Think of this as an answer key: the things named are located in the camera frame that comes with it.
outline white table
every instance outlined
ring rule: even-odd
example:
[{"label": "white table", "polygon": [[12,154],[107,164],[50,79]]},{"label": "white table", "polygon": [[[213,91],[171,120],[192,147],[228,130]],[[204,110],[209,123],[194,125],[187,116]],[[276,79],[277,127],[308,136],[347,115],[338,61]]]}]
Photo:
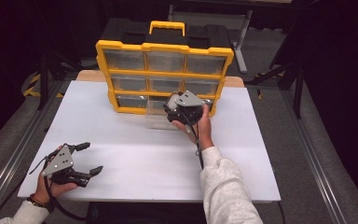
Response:
[{"label": "white table", "polygon": [[[102,165],[86,188],[62,198],[99,202],[200,202],[196,147],[178,131],[147,129],[145,116],[120,114],[110,105],[104,82],[73,81],[31,167],[57,146],[91,142],[74,152],[74,169],[88,173]],[[213,141],[240,167],[254,202],[280,201],[255,112],[245,88],[225,87],[212,118]],[[27,175],[18,196],[35,190]]]}]

